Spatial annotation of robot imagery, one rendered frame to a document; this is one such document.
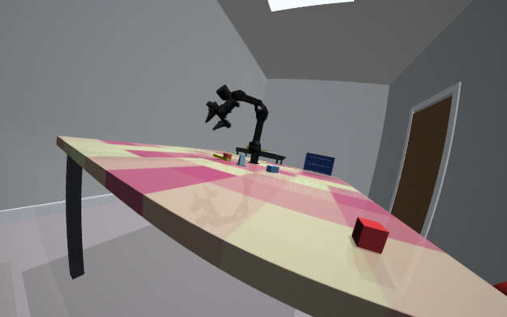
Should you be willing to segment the yellow bar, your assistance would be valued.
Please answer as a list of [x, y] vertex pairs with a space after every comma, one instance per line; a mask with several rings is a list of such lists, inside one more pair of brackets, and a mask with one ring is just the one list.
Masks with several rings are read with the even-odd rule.
[[219, 155], [219, 154], [214, 154], [214, 156], [216, 158], [219, 158], [219, 159], [222, 159], [222, 160], [225, 160], [225, 161], [231, 161], [231, 159], [232, 159], [232, 155], [228, 154], [228, 153], [223, 153], [223, 156]]

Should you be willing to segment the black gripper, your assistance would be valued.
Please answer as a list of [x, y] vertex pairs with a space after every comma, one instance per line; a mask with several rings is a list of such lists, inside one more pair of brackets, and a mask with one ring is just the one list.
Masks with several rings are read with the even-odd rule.
[[[229, 113], [232, 113], [231, 110], [232, 108], [224, 103], [224, 104], [221, 104], [220, 108], [218, 109], [218, 107], [215, 105], [214, 102], [208, 102], [206, 104], [209, 108], [209, 114], [207, 116], [207, 119], [206, 119], [206, 123], [212, 118], [214, 117], [216, 114], [217, 116], [221, 119], [221, 121], [218, 122], [218, 124], [212, 129], [213, 131], [214, 130], [217, 130], [219, 128], [223, 128], [223, 127], [227, 127], [227, 128], [230, 128], [231, 125], [229, 124], [229, 122], [226, 120], [227, 118], [227, 115]], [[218, 114], [219, 113], [219, 114]], [[221, 118], [222, 117], [222, 118]], [[224, 119], [225, 118], [225, 119]]]

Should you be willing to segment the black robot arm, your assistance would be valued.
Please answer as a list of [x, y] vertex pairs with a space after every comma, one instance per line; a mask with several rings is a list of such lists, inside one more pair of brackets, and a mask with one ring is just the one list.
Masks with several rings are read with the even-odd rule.
[[[254, 104], [254, 110], [256, 112], [256, 118], [257, 118], [257, 124], [253, 136], [253, 140], [249, 142], [249, 154], [251, 154], [250, 162], [253, 164], [259, 164], [258, 158], [259, 156], [262, 156], [261, 151], [261, 144], [260, 144], [260, 138], [262, 134], [262, 127], [264, 121], [266, 121], [267, 116], [269, 114], [267, 107], [262, 103], [262, 100], [253, 98], [246, 93], [244, 93], [242, 90], [232, 91], [227, 88], [226, 85], [222, 86], [220, 89], [216, 91], [216, 93], [219, 95], [219, 97], [222, 100], [225, 100], [226, 104], [228, 104], [232, 109], [235, 106], [240, 106], [239, 102], [247, 102]], [[238, 102], [237, 102], [238, 101]], [[262, 109], [258, 109], [258, 106], [260, 106]]]

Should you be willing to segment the red cube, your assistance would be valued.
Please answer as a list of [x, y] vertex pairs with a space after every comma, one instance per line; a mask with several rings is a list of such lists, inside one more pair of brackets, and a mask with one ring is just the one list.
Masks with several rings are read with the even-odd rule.
[[389, 231], [380, 223], [357, 217], [352, 238], [356, 246], [382, 254]]

